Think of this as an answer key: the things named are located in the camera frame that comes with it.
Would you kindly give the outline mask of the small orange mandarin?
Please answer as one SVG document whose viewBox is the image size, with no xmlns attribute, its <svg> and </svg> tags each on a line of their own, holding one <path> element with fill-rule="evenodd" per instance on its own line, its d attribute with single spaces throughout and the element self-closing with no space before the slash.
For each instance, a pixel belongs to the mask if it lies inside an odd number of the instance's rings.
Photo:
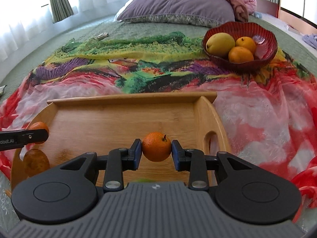
<svg viewBox="0 0 317 238">
<path fill-rule="evenodd" d="M 29 143 L 42 144 L 49 137 L 48 126 L 41 121 L 32 124 L 27 130 L 31 132 L 29 134 Z"/>
</svg>

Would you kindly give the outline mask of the small mandarin with stem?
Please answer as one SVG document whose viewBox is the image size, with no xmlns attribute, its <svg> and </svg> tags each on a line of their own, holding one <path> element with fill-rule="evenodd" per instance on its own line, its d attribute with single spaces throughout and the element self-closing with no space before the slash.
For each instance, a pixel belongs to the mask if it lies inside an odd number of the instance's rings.
<svg viewBox="0 0 317 238">
<path fill-rule="evenodd" d="M 142 141 L 142 153 L 152 162 L 162 162 L 171 154 L 171 141 L 166 134 L 151 132 Z"/>
</svg>

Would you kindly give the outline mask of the dull brown orange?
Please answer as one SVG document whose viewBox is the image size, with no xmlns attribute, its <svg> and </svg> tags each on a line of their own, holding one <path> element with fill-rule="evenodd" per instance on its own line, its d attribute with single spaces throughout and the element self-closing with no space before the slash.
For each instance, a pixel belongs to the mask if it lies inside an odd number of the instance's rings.
<svg viewBox="0 0 317 238">
<path fill-rule="evenodd" d="M 51 168 L 46 154 L 40 149 L 27 151 L 23 158 L 23 164 L 28 177 L 33 177 Z"/>
</svg>

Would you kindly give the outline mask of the green apple on tray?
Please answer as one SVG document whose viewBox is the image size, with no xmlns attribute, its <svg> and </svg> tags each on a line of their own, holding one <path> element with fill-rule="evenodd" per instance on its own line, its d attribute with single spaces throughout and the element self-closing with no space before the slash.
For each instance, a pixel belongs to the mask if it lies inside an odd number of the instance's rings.
<svg viewBox="0 0 317 238">
<path fill-rule="evenodd" d="M 135 182 L 138 182 L 138 183 L 152 183 L 154 181 L 150 180 L 150 179 L 141 178 L 141 179 L 135 180 Z"/>
</svg>

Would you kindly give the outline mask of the white crumpled paper bag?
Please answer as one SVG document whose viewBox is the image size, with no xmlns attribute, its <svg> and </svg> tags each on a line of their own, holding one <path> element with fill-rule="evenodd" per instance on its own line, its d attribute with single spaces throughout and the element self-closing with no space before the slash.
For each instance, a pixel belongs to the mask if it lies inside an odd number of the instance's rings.
<svg viewBox="0 0 317 238">
<path fill-rule="evenodd" d="M 0 97 L 3 96 L 6 87 L 7 87 L 7 85 L 3 85 L 3 86 L 0 87 Z"/>
</svg>

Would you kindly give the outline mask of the wooden serving tray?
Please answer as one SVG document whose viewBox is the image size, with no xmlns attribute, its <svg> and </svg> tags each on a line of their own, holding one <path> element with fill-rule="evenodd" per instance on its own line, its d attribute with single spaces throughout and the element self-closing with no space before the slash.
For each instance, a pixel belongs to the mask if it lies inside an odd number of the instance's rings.
<svg viewBox="0 0 317 238">
<path fill-rule="evenodd" d="M 184 148 L 205 154 L 230 152 L 221 119 L 213 106 L 215 92 L 140 93 L 49 101 L 33 119 L 49 128 L 48 140 L 33 148 L 16 150 L 11 187 L 28 178 L 23 158 L 40 149 L 50 167 L 86 152 L 107 155 L 115 148 L 131 146 L 151 132 L 166 134 Z"/>
</svg>

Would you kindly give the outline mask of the colourful red floral scarf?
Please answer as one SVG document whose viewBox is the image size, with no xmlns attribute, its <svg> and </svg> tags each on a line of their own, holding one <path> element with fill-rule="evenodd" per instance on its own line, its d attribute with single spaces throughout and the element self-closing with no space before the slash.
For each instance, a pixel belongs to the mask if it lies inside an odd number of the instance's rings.
<svg viewBox="0 0 317 238">
<path fill-rule="evenodd" d="M 221 69 L 201 38 L 69 40 L 31 67 L 1 104 L 1 130 L 25 128 L 50 99 L 117 93 L 217 92 L 232 151 L 296 184 L 316 218 L 316 79 L 278 50 L 255 75 Z"/>
</svg>

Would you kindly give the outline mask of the yellow mango in bowl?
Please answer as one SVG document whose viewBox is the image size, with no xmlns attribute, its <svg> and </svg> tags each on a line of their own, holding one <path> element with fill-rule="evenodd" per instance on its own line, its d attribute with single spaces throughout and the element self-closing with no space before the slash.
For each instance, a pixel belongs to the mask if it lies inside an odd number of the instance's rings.
<svg viewBox="0 0 317 238">
<path fill-rule="evenodd" d="M 220 32 L 212 35 L 205 47 L 210 55 L 224 57 L 235 47 L 235 39 L 228 33 Z"/>
</svg>

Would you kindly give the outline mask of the small wrapper on bedspread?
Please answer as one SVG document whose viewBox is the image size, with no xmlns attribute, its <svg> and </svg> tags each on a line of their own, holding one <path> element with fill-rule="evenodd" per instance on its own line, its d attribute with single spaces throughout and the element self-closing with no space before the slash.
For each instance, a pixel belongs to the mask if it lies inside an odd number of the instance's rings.
<svg viewBox="0 0 317 238">
<path fill-rule="evenodd" d="M 107 38 L 108 36 L 109 36 L 109 34 L 104 32 L 104 33 L 101 33 L 97 36 L 93 36 L 92 39 L 101 41 L 101 40 Z"/>
</svg>

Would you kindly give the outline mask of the green quilted bedspread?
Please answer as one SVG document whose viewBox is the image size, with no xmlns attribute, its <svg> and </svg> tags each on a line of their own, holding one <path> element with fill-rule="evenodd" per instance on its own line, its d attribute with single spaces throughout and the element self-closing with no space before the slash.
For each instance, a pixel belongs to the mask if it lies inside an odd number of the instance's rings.
<svg viewBox="0 0 317 238">
<path fill-rule="evenodd" d="M 42 64 L 46 58 L 54 53 L 56 49 L 64 45 L 71 39 L 85 41 L 107 32 L 109 39 L 140 38 L 144 36 L 166 35 L 170 32 L 180 31 L 189 37 L 201 37 L 207 31 L 206 27 L 193 25 L 166 24 L 166 23 L 119 23 L 113 21 L 114 16 L 108 16 L 90 23 L 83 24 L 72 30 L 64 31 L 56 37 L 44 42 L 32 52 L 22 56 L 19 63 L 14 64 L 14 69 L 10 71 L 1 82 L 1 86 L 6 86 L 1 102 L 7 99 L 20 86 L 22 80 L 29 72 Z M 313 75 L 316 75 L 316 49 L 310 47 L 303 40 L 301 35 L 290 32 L 286 28 L 286 23 L 269 14 L 262 14 L 261 18 L 251 17 L 250 20 L 265 29 L 272 31 L 279 46 L 283 51 L 290 54 Z"/>
</svg>

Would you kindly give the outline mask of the red glass fruit bowl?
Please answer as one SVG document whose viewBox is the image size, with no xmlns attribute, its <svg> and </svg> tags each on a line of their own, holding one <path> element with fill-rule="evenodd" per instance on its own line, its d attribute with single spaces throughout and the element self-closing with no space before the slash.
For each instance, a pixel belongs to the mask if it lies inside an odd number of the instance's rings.
<svg viewBox="0 0 317 238">
<path fill-rule="evenodd" d="M 236 72 L 254 72 L 275 57 L 275 35 L 256 23 L 228 22 L 210 29 L 202 48 L 218 67 Z"/>
</svg>

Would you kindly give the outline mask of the purple pillow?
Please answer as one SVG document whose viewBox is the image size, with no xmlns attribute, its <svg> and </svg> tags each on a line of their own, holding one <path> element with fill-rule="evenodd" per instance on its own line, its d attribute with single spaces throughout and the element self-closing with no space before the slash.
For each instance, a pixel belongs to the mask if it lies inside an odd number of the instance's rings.
<svg viewBox="0 0 317 238">
<path fill-rule="evenodd" d="M 116 21 L 173 23 L 217 27 L 235 20 L 226 0 L 129 0 L 116 14 Z"/>
</svg>

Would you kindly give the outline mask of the lavender cloth at right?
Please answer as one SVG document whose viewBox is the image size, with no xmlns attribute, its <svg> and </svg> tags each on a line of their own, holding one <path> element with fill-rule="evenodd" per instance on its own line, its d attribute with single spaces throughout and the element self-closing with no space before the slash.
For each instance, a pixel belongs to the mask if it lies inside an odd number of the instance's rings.
<svg viewBox="0 0 317 238">
<path fill-rule="evenodd" d="M 317 49 L 317 34 L 303 35 L 302 40 L 314 49 Z"/>
</svg>

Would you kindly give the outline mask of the wooden bed frame edge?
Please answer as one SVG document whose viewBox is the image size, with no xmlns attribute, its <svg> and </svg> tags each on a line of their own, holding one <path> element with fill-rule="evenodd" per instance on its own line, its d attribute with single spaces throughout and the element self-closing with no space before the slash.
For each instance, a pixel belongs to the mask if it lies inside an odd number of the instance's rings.
<svg viewBox="0 0 317 238">
<path fill-rule="evenodd" d="M 272 17 L 272 20 L 278 20 L 279 23 L 284 25 L 286 30 L 289 30 L 296 34 L 310 35 L 316 34 L 316 25 L 305 20 L 301 16 L 298 16 L 291 11 L 281 9 L 280 5 L 267 1 L 256 0 L 257 11 L 263 14 L 267 14 Z"/>
</svg>

